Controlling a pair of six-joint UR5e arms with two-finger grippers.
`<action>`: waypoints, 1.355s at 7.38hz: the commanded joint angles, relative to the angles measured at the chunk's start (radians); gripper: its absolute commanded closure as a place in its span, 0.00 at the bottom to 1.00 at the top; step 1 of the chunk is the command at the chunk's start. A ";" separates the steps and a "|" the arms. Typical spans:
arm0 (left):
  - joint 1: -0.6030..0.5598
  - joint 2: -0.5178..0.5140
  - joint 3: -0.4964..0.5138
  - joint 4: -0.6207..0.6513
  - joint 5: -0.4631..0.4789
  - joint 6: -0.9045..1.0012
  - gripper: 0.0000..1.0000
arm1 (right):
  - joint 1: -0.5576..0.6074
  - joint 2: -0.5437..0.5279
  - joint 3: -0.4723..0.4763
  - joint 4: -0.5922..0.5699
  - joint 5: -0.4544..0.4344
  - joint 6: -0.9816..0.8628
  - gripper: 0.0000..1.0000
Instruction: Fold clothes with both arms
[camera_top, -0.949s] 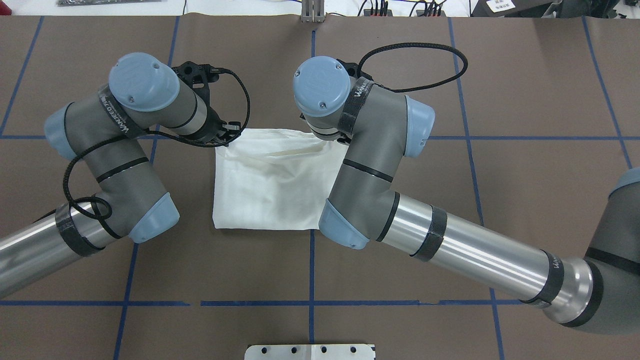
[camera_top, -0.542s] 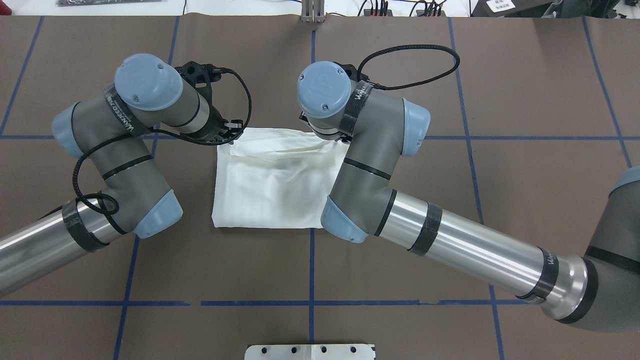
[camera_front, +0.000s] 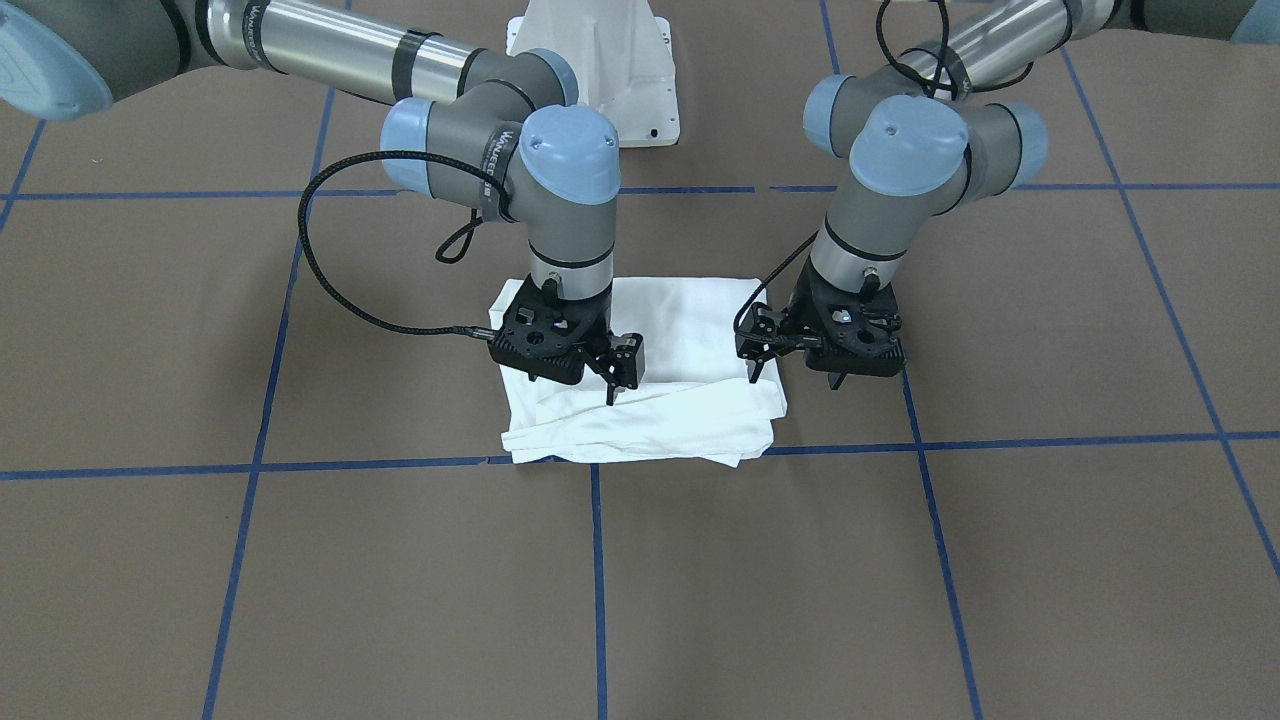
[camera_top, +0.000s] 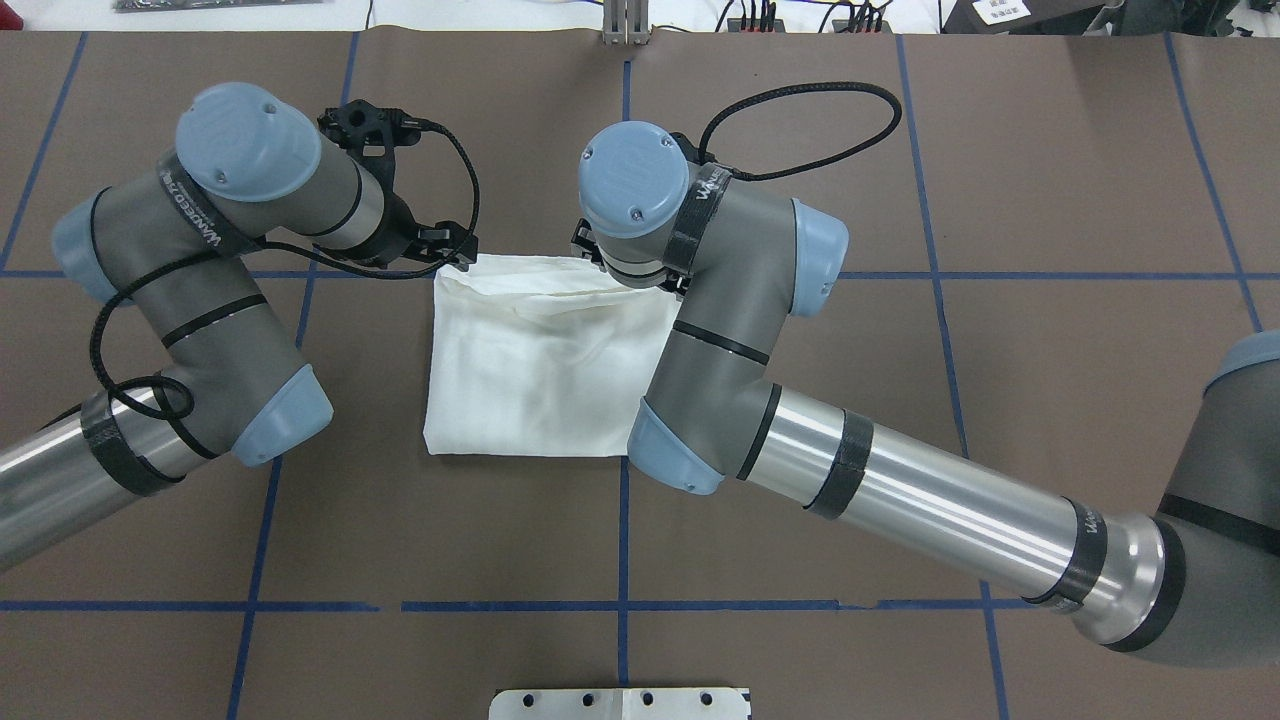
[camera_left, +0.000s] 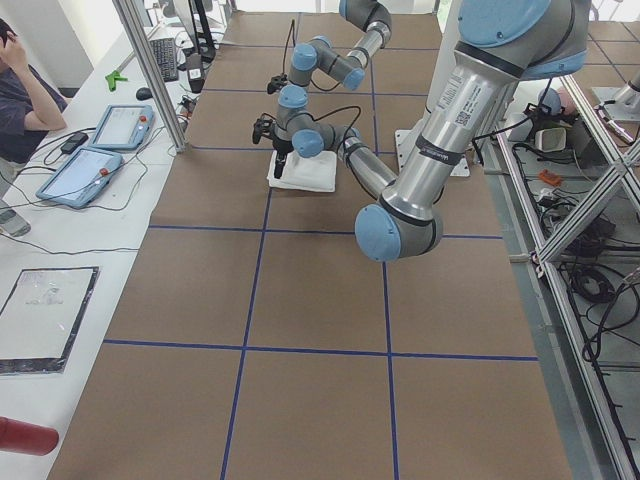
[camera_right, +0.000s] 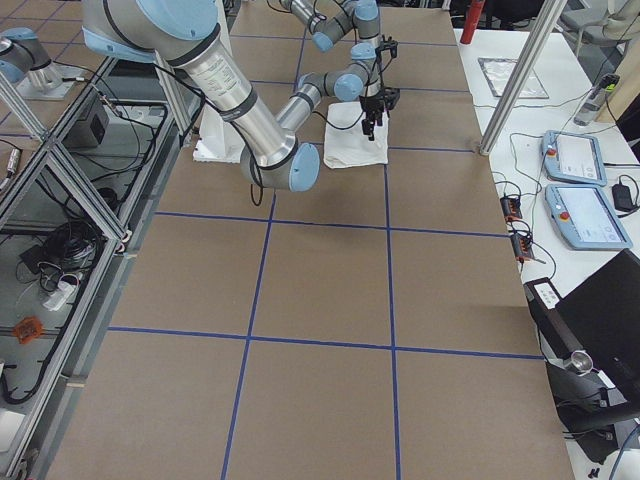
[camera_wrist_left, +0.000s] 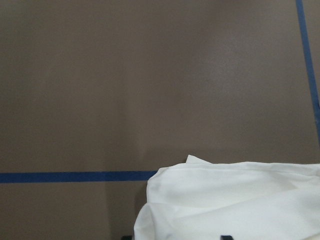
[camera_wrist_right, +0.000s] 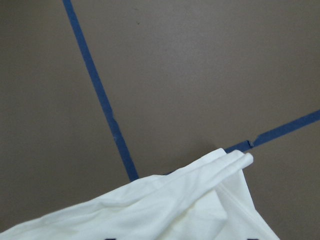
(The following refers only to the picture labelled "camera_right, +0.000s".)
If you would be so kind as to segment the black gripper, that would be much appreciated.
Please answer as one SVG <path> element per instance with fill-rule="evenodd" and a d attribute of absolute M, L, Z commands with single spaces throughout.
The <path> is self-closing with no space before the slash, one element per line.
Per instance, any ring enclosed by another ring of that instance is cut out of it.
<path fill-rule="evenodd" d="M 384 126 L 382 114 L 386 111 L 385 94 L 377 92 L 371 96 L 360 96 L 359 101 L 365 113 L 361 121 L 362 132 L 369 141 L 374 141 L 376 129 Z"/>

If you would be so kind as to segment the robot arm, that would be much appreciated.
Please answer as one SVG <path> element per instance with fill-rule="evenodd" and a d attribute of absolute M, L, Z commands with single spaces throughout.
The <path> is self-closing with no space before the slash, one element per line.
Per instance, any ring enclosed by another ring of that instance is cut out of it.
<path fill-rule="evenodd" d="M 258 187 L 303 192 L 316 182 L 320 157 L 296 132 L 319 102 L 325 97 L 359 101 L 362 132 L 373 139 L 396 92 L 381 79 L 384 38 L 376 2 L 341 1 L 332 18 L 308 1 L 281 5 L 305 24 L 323 52 L 350 31 L 356 31 L 358 41 L 346 68 L 303 76 L 278 114 L 263 103 L 223 45 L 213 1 L 85 1 L 82 30 L 86 45 L 102 55 L 139 63 L 162 58 L 183 70 L 244 140 L 241 167 L 246 178 Z"/>
<path fill-rule="evenodd" d="M 335 1 L 337 13 L 333 17 L 322 14 L 313 1 L 283 0 L 279 4 L 305 25 L 322 52 L 331 50 L 352 31 L 356 32 L 358 43 L 368 43 L 374 48 L 380 45 L 381 19 L 374 0 Z"/>

